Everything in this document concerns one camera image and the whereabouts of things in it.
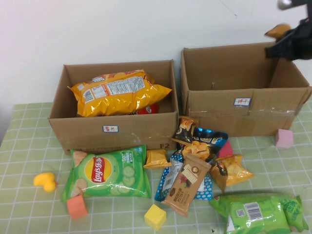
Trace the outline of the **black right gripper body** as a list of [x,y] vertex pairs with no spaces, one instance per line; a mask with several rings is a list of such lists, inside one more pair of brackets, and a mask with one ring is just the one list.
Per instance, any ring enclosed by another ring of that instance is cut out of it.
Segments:
[[299,22],[301,26],[300,38],[292,40],[292,58],[289,60],[310,60],[312,59],[312,22],[309,18]]

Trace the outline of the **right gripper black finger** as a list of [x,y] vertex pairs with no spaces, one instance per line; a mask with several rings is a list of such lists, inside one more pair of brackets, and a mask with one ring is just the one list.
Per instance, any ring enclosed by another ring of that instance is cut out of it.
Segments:
[[297,26],[294,29],[290,29],[285,32],[283,40],[298,40],[300,38],[301,26]]
[[284,37],[282,40],[277,42],[271,47],[265,48],[266,58],[284,58],[292,59],[293,58],[293,45],[290,37]]

